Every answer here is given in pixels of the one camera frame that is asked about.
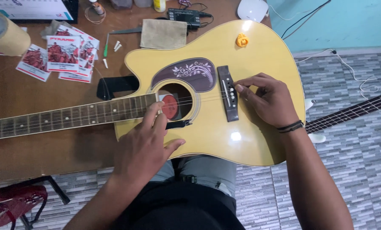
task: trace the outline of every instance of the light blue wall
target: light blue wall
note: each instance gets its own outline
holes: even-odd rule
[[[267,0],[283,18],[314,10],[326,0]],[[270,8],[271,24],[278,35],[307,13],[284,21]],[[293,32],[302,22],[290,28]],[[381,0],[331,0],[292,36],[284,40],[292,53],[327,48],[381,47]]]

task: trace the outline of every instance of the hand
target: hand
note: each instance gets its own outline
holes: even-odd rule
[[[121,151],[114,156],[115,168],[111,177],[142,189],[169,156],[185,143],[184,139],[175,139],[163,147],[167,118],[163,113],[155,116],[164,104],[153,103],[142,122],[119,139]]]
[[[240,96],[254,107],[266,123],[281,128],[299,120],[290,91],[284,82],[259,73],[256,76],[235,81],[234,84]],[[256,93],[249,89],[251,85],[259,87]]]

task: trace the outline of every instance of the wooden table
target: wooden table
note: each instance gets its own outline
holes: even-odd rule
[[[205,12],[212,14],[214,21],[205,28],[190,32],[187,42],[215,26],[238,19],[236,11],[239,0],[198,2],[208,6]],[[102,24],[96,25],[84,17],[84,10],[89,6],[88,1],[80,1],[78,24],[74,25],[101,41],[98,52],[100,60],[103,58],[108,32],[135,28],[145,18],[166,16],[166,13],[157,13],[153,8],[133,6],[131,10],[114,10],[108,1],[103,1],[103,4],[107,17]],[[167,2],[167,8],[178,7],[176,1]],[[190,9],[200,10],[200,7],[195,5]],[[209,22],[210,18],[203,18],[202,21]],[[269,18],[263,19],[262,23],[271,27]],[[47,24],[21,26],[28,28],[27,32],[33,44],[46,47],[40,31]],[[100,60],[95,62],[101,75],[130,75],[124,64],[124,56],[139,48],[140,39],[140,33],[111,35],[111,48],[107,57],[110,68],[106,69]],[[114,53],[112,48],[117,40],[121,41],[122,48]],[[96,71],[90,84],[58,79],[56,72],[51,73],[47,82],[42,82],[15,70],[19,61],[20,57],[0,56],[0,119],[100,101],[96,97],[96,88],[101,77]],[[119,149],[113,124],[0,139],[0,182],[110,167],[113,165],[113,154]]]

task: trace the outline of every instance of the masking tape roll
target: masking tape roll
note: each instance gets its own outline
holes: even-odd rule
[[[29,34],[0,13],[0,52],[19,56],[27,51],[30,44]]]

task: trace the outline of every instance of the dark fretboard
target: dark fretboard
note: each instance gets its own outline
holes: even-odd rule
[[[142,118],[156,95],[121,98],[0,119],[0,139]]]
[[[308,122],[305,124],[305,130],[307,133],[313,133],[333,125],[358,118],[379,109],[381,109],[381,95],[328,116],[319,118],[315,121]]]

